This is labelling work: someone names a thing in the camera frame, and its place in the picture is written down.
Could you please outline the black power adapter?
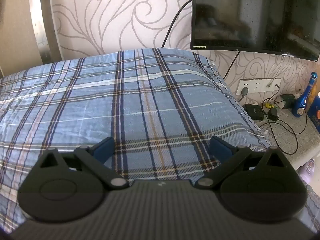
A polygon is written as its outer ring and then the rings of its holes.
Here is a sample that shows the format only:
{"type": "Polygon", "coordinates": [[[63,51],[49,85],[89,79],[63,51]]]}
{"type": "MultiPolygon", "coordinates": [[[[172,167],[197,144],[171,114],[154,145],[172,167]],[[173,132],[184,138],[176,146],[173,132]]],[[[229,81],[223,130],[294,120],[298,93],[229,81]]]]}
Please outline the black power adapter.
{"type": "Polygon", "coordinates": [[[247,112],[247,114],[251,117],[251,119],[263,121],[264,113],[261,106],[253,105],[253,104],[245,104],[244,109],[247,112]]]}

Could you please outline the blue glass bottle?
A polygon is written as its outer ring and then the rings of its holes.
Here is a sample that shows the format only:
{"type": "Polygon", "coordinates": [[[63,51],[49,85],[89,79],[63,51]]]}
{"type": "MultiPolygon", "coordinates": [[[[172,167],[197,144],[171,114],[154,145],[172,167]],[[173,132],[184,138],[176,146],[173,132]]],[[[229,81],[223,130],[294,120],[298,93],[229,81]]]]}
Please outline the blue glass bottle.
{"type": "Polygon", "coordinates": [[[310,93],[314,83],[317,80],[317,77],[318,76],[317,76],[316,72],[311,73],[311,77],[310,77],[310,80],[309,80],[309,83],[308,83],[306,89],[304,90],[303,94],[298,99],[295,100],[295,104],[292,109],[292,114],[295,117],[299,118],[305,113],[306,101],[308,99],[309,93],[310,93]]]}

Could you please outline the blue plaid tablecloth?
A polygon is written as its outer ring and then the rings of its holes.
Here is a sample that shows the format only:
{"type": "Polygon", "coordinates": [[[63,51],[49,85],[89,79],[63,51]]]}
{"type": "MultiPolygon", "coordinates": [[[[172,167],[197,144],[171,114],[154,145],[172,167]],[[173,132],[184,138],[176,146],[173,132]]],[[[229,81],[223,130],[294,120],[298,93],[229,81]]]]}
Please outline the blue plaid tablecloth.
{"type": "Polygon", "coordinates": [[[198,180],[218,166],[209,141],[264,151],[270,141],[215,63],[186,50],[119,51],[1,79],[1,228],[25,220],[17,191],[49,147],[71,152],[112,137],[106,166],[128,181],[198,180]]]}

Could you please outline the white wall power strip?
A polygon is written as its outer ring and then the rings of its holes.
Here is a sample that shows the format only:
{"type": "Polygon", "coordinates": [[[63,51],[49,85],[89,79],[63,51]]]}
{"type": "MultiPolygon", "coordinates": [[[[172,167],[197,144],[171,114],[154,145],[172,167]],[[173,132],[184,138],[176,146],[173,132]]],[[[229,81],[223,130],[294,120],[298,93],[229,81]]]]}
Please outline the white wall power strip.
{"type": "Polygon", "coordinates": [[[281,78],[268,79],[242,79],[239,81],[236,95],[241,95],[244,87],[248,88],[248,94],[276,91],[280,87],[281,78]]]}

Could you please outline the black wall television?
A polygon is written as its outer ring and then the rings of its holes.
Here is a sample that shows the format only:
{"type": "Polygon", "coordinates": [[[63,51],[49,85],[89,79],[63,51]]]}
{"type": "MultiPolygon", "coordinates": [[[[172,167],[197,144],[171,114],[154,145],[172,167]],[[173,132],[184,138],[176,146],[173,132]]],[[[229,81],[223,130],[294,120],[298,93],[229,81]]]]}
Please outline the black wall television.
{"type": "Polygon", "coordinates": [[[192,0],[190,47],[317,61],[319,0],[192,0]]]}

